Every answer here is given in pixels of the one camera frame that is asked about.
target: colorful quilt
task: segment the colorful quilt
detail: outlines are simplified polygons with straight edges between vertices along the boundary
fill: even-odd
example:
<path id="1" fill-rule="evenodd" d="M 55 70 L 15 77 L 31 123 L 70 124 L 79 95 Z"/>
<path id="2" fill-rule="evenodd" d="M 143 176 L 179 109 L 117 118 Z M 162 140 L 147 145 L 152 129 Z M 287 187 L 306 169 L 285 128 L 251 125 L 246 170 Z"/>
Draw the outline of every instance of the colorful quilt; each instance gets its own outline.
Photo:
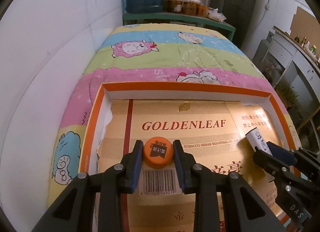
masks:
<path id="1" fill-rule="evenodd" d="M 63 115 L 52 157 L 48 204 L 78 173 L 81 146 L 100 84 L 126 81 L 181 81 L 222 84 L 278 95 L 255 65 L 220 33 L 175 24 L 118 27 L 105 40 L 76 85 Z"/>

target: red stripe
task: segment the red stripe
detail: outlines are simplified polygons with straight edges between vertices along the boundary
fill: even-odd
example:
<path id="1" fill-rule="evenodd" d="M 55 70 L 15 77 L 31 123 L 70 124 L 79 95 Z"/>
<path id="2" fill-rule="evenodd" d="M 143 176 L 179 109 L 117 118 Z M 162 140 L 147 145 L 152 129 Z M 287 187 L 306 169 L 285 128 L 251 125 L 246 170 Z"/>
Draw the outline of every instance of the red stripe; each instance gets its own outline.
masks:
<path id="1" fill-rule="evenodd" d="M 132 109 L 133 109 L 133 100 L 129 100 L 127 122 L 125 124 L 125 132 L 124 132 L 123 155 L 129 153 Z"/>
<path id="2" fill-rule="evenodd" d="M 133 100 L 129 100 L 127 122 L 125 124 L 125 132 L 124 132 L 123 155 L 129 153 L 132 109 L 133 109 Z M 121 195 L 121 202 L 122 202 L 122 217 L 123 217 L 124 232 L 130 232 L 129 218 L 128 218 L 128 198 L 126 194 Z"/>

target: condiment bottle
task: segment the condiment bottle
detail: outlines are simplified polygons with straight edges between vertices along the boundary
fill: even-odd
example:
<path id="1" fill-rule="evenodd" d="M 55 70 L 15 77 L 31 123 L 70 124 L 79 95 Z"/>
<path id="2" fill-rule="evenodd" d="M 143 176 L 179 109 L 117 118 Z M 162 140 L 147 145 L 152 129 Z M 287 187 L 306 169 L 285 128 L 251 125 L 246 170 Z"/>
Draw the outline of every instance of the condiment bottle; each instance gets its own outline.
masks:
<path id="1" fill-rule="evenodd" d="M 304 45 L 306 44 L 306 42 L 307 42 L 307 38 L 304 37 L 303 40 L 302 40 L 301 43 L 300 43 L 300 46 L 303 48 Z"/>
<path id="2" fill-rule="evenodd" d="M 315 55 L 316 54 L 316 49 L 317 47 L 315 45 L 313 45 L 311 48 L 310 48 L 310 51 Z"/>
<path id="3" fill-rule="evenodd" d="M 300 43 L 299 35 L 294 39 L 298 44 Z"/>
<path id="4" fill-rule="evenodd" d="M 309 46 L 310 46 L 310 41 L 308 41 L 308 42 L 304 45 L 304 49 L 310 49 Z"/>

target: cartoon sheep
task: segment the cartoon sheep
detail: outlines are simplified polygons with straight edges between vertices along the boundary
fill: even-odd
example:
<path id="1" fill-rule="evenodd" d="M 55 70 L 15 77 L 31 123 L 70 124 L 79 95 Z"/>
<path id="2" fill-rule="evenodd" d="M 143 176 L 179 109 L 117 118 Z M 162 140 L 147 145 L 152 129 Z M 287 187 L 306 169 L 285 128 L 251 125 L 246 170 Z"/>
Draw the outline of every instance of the cartoon sheep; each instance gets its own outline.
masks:
<path id="1" fill-rule="evenodd" d="M 112 56 L 114 58 L 117 56 L 130 58 L 132 56 L 142 55 L 151 51 L 159 52 L 156 46 L 157 45 L 154 42 L 147 42 L 146 40 L 129 42 L 123 41 L 111 46 L 113 49 Z"/>
<path id="2" fill-rule="evenodd" d="M 213 73 L 203 70 L 200 73 L 194 71 L 191 74 L 186 74 L 185 72 L 179 73 L 177 78 L 179 82 L 196 82 L 196 83 L 207 83 L 207 84 L 221 84 L 218 81 L 217 76 Z"/>
<path id="3" fill-rule="evenodd" d="M 212 32 L 208 32 L 206 31 L 209 35 L 213 36 L 213 37 L 218 37 L 216 34 L 212 33 Z"/>
<path id="4" fill-rule="evenodd" d="M 193 44 L 200 44 L 200 43 L 204 42 L 200 37 L 197 37 L 193 34 L 186 34 L 186 33 L 179 32 L 178 36 L 180 38 L 184 39 L 185 41 L 193 43 Z"/>
<path id="5" fill-rule="evenodd" d="M 62 134 L 54 154 L 52 177 L 61 185 L 69 184 L 78 174 L 80 137 L 69 131 Z"/>

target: barcode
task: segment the barcode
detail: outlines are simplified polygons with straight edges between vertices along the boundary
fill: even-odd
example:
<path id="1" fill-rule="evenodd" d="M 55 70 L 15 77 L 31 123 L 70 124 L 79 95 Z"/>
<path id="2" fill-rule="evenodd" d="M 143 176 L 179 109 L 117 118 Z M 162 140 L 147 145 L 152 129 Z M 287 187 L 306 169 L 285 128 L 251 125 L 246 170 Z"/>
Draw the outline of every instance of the barcode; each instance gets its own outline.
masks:
<path id="1" fill-rule="evenodd" d="M 173 194 L 176 192 L 174 170 L 144 170 L 143 192 L 145 195 Z"/>

